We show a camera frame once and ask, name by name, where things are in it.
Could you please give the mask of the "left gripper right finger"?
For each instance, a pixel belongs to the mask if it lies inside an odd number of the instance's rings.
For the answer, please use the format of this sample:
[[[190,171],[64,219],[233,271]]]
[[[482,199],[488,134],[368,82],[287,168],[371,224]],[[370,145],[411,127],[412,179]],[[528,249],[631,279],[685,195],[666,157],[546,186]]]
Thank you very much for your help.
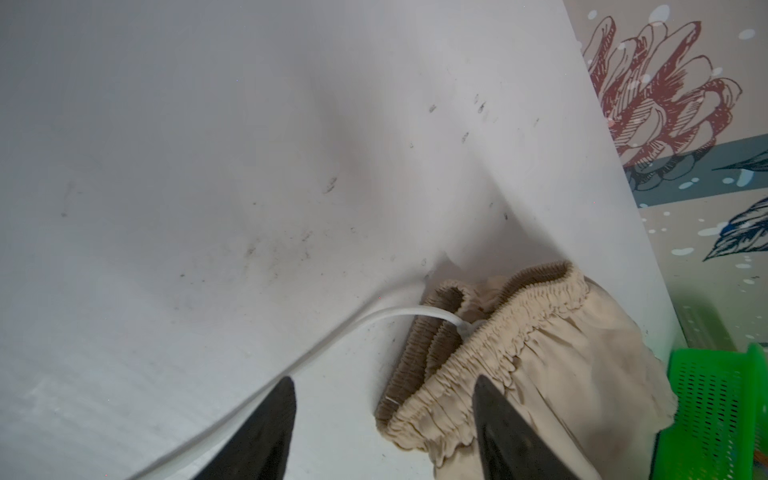
[[[576,477],[489,378],[478,377],[472,402],[477,445],[486,479],[566,480]]]

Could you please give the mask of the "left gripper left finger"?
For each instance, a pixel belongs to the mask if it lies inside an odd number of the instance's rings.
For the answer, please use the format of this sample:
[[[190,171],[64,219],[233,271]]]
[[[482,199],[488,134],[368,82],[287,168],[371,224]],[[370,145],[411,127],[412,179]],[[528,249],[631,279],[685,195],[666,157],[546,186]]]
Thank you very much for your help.
[[[283,479],[296,411],[294,382],[283,377],[195,479]]]

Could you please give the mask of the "beige shorts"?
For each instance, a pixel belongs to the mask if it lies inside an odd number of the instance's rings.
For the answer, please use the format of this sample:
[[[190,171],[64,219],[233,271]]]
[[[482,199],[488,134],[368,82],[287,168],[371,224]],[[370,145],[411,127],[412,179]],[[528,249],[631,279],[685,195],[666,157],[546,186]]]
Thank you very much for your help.
[[[380,435],[426,453],[439,479],[482,475],[472,409],[487,377],[581,479],[646,479],[677,398],[639,326],[568,261],[427,293],[467,322],[414,316],[374,418]]]

